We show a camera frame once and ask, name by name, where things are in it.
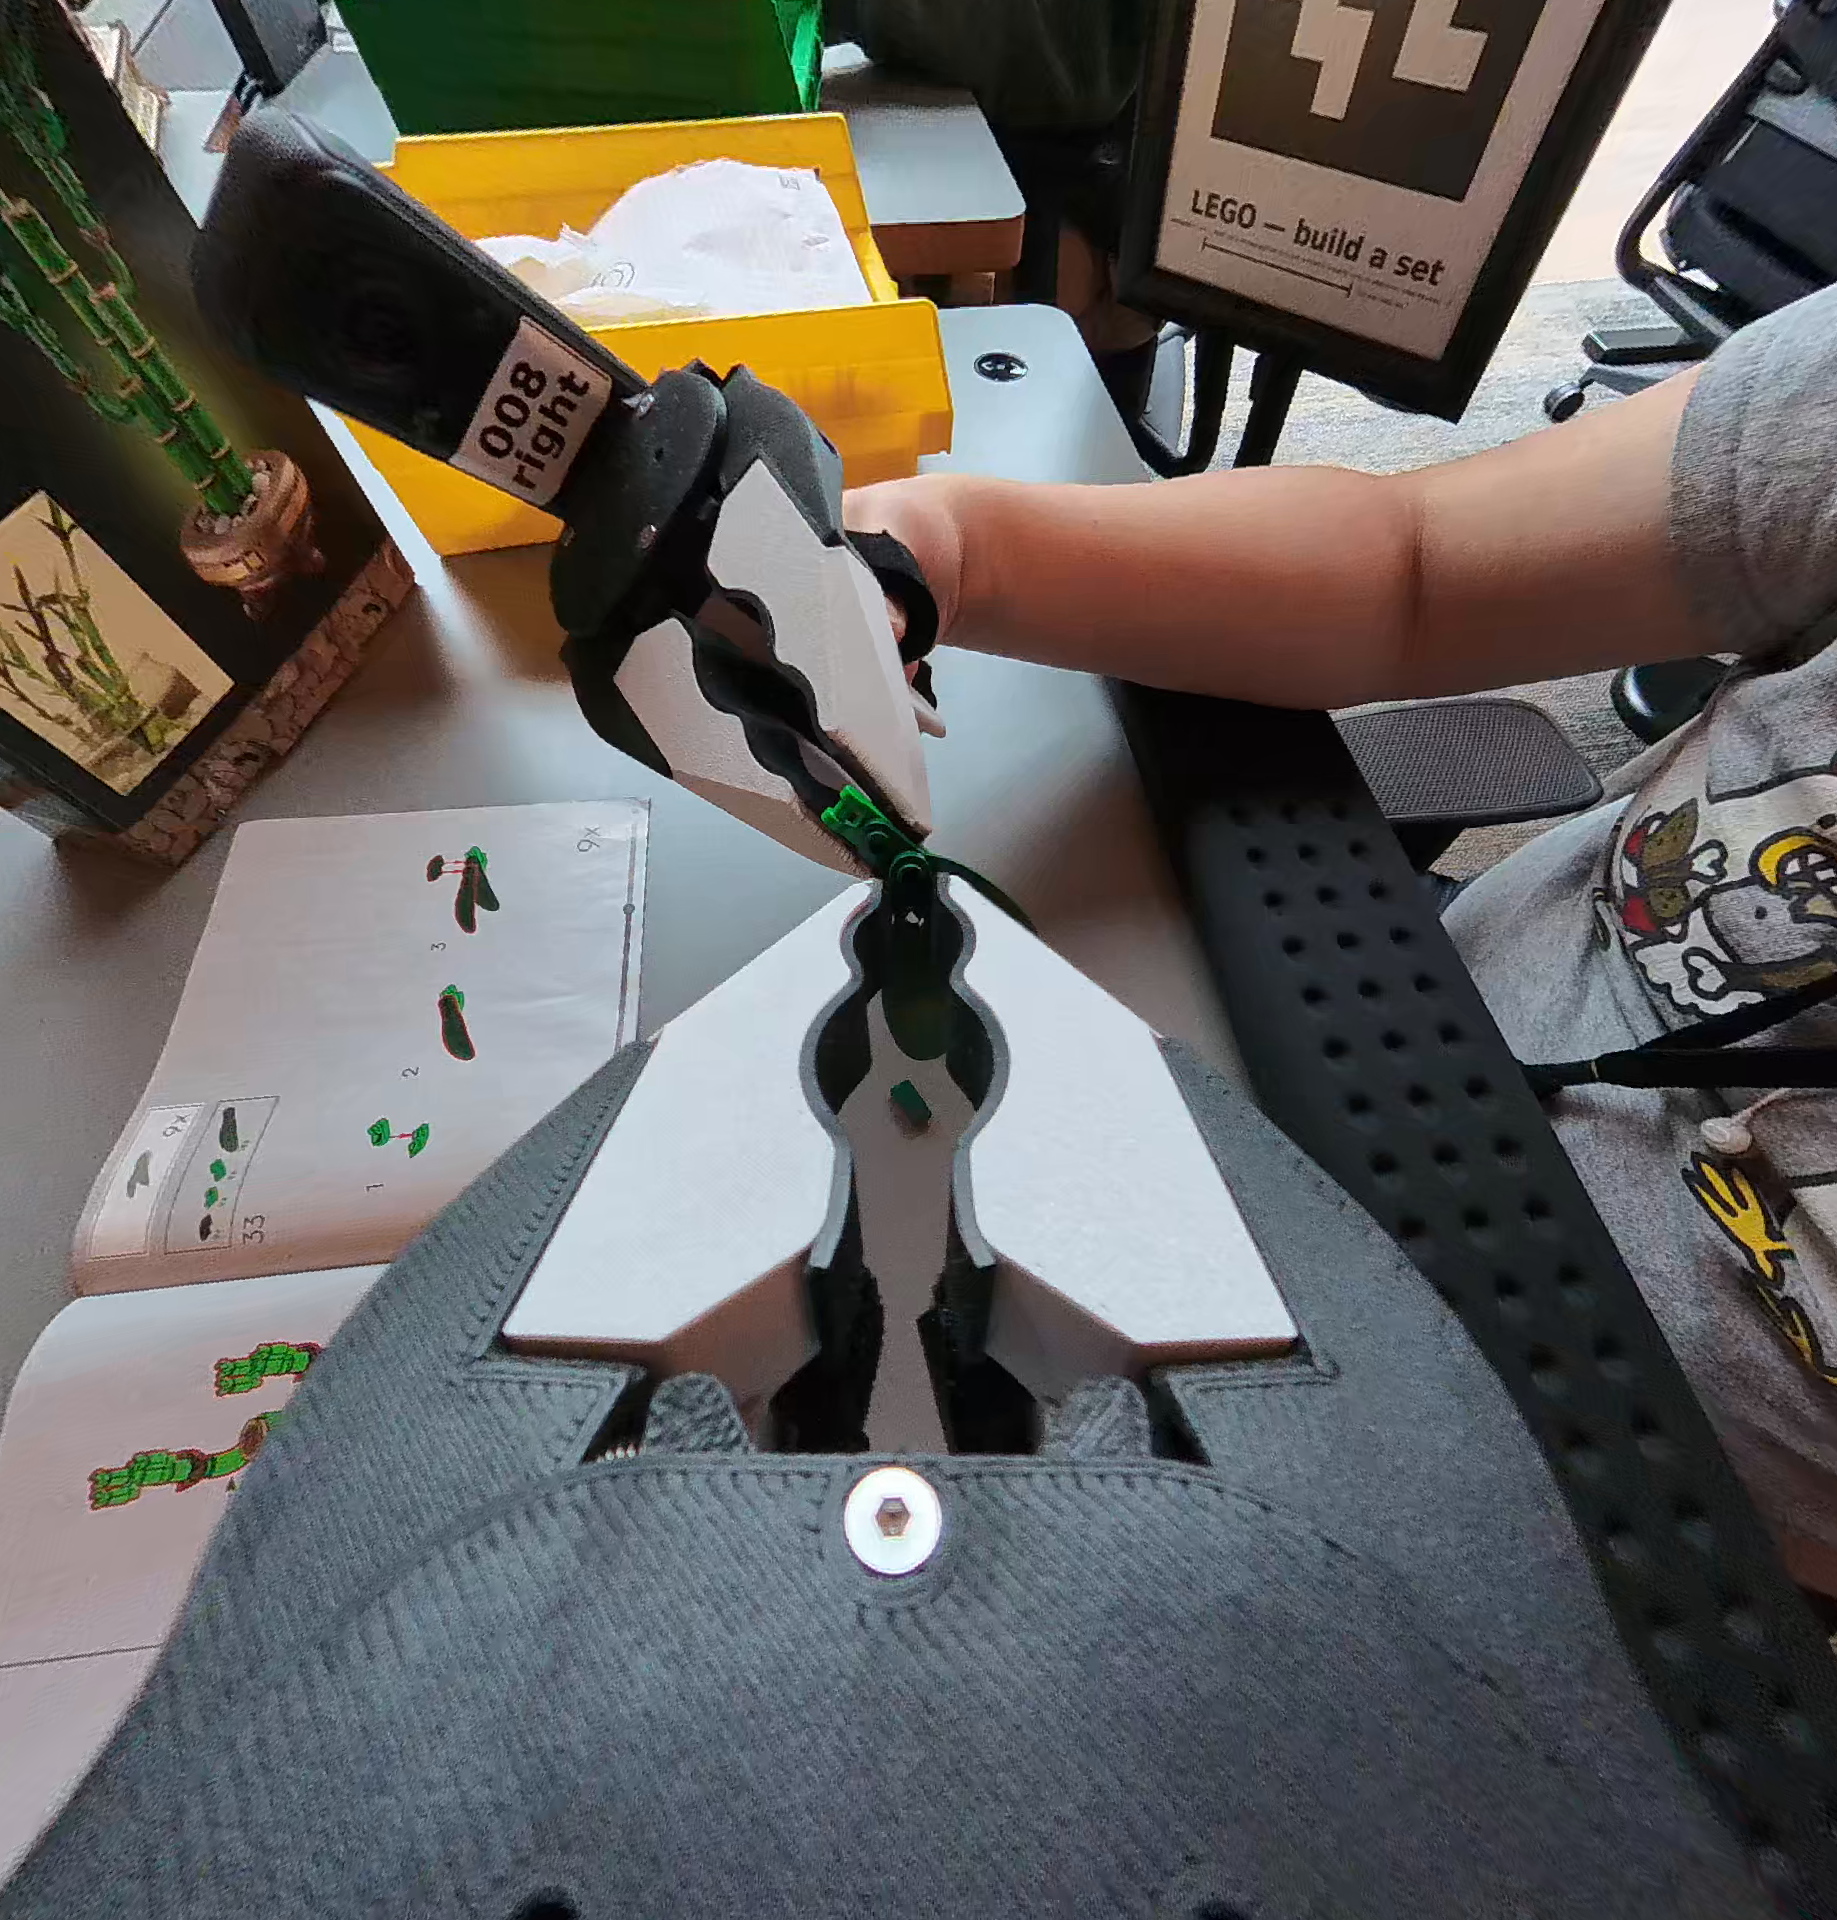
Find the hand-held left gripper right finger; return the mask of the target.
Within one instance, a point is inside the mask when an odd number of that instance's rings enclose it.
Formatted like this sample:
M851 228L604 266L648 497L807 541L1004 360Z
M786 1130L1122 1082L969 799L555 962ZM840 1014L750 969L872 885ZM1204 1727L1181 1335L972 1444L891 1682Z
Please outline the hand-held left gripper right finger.
M1096 1378L1279 1360L1299 1330L1160 1033L984 900L958 934L947 1260L919 1330L951 1449L1033 1449Z

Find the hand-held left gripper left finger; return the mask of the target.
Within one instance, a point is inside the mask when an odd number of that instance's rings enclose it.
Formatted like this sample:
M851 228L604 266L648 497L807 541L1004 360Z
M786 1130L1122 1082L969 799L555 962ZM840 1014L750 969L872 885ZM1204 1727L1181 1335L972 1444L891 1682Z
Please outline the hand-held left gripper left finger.
M882 1304L812 1066L876 903L850 887L616 1059L622 1097L508 1312L511 1349L705 1373L773 1411L782 1444L864 1447Z

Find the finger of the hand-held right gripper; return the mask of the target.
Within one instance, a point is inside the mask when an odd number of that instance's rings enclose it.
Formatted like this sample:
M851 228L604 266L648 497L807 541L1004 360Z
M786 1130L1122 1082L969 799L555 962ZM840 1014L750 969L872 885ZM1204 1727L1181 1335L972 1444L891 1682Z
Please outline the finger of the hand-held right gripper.
M741 718L714 708L701 691L690 628L680 618L639 634L614 684L676 784L850 881L869 876L789 781L761 766Z
M845 784L913 840L931 839L931 782L880 580L807 514L766 457L721 509L716 587L690 630L692 677L721 743L690 789L780 845L833 845L821 813Z

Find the bright green lego piece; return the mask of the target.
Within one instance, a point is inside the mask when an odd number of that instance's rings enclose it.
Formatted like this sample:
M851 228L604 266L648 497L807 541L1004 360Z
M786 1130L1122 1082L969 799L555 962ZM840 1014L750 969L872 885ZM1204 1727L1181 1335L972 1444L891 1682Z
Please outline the bright green lego piece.
M898 818L857 784L848 782L819 813L821 828L840 842L872 878L891 876L900 864L931 868L932 856Z

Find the dark green lego leaf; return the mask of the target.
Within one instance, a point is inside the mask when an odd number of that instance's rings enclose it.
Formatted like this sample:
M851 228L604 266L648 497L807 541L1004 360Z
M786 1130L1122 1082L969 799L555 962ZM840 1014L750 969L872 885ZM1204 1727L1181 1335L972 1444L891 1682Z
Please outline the dark green lego leaf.
M927 848L891 856L860 946L869 948L889 1037L918 1064L944 1059L958 1023L954 973L972 936L950 898L950 878L1035 930L1012 895L969 865Z

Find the person's right forearm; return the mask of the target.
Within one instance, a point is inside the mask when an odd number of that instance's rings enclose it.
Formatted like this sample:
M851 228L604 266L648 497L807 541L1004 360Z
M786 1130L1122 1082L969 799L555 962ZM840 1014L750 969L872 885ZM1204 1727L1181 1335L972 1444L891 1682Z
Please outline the person's right forearm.
M1242 467L1142 486L954 476L954 630L982 652L1289 709L1684 661L1676 375L1403 473Z

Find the bamboo lego set box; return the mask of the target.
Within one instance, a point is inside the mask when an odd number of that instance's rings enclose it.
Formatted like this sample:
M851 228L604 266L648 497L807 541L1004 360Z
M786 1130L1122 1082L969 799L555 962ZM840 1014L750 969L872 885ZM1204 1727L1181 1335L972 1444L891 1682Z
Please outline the bamboo lego set box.
M0 809L180 865L415 587L67 5L0 5Z

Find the lego instruction booklet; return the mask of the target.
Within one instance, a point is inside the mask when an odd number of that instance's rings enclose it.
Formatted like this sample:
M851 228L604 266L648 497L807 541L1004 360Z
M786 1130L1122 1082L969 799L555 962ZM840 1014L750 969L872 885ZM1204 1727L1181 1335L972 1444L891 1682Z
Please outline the lego instruction booklet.
M639 1035L650 804L243 825L0 1431L0 1673L129 1676L364 1283Z

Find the person's right hand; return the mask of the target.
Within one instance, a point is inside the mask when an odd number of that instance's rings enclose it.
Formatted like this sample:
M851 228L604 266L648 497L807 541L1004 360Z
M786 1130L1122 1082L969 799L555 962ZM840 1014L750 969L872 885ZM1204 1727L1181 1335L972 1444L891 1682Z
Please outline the person's right hand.
M913 557L936 608L936 636L950 643L972 578L975 484L939 472L850 488L843 521L856 536L887 533Z

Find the yellow plastic bin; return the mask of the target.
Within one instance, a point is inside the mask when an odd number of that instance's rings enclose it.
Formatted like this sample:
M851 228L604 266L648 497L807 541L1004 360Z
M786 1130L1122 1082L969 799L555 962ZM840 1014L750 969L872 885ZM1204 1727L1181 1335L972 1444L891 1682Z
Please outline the yellow plastic bin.
M850 484L915 473L919 457L947 451L954 433L936 310L929 300L897 295L839 113L403 136L381 174L464 233L469 253L482 253L479 243L488 236L555 239L562 228L590 229L641 180L718 156L814 172L874 299L584 330L648 380L692 360L721 375L749 366L816 422L837 445ZM546 306L552 317L568 319L555 304Z

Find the green plastic bin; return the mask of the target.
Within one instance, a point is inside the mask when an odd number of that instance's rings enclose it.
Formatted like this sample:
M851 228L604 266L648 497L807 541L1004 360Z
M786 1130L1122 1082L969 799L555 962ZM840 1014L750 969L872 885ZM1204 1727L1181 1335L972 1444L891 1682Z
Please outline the green plastic bin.
M814 112L823 3L341 3L396 129Z

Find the white plastic bags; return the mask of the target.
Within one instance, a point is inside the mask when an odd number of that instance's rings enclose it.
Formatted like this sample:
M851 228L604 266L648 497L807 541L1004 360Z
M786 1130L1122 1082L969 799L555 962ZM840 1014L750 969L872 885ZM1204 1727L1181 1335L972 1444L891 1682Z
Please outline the white plastic bags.
M641 180L590 229L488 236L479 246L586 328L874 299L814 172L722 156Z

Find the black framed task sign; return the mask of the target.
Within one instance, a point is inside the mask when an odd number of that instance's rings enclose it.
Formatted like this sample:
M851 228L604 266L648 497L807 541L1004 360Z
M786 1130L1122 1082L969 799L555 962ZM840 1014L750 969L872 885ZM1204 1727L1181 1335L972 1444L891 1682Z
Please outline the black framed task sign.
M1272 461L1303 373L1457 421L1645 61L1663 3L1153 5L1118 293L1197 337L1177 451Z

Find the grey printed t-shirt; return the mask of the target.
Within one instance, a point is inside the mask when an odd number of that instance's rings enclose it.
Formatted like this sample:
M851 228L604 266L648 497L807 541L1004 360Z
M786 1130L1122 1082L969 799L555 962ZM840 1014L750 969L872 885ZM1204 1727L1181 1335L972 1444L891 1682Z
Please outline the grey printed t-shirt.
M1691 385L1670 538L1707 708L1445 925L1507 1044L1566 1064L1837 973L1837 284ZM1550 1103L1795 1579L1837 1601L1837 1091Z

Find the black office chair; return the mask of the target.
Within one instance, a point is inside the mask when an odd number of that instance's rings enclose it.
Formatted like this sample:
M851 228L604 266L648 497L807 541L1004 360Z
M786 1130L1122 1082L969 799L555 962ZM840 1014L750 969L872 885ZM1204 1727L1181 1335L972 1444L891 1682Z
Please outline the black office chair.
M1598 328L1553 422L1630 396L1837 280L1837 3L1778 5L1774 32L1641 200L1616 273L1663 324Z

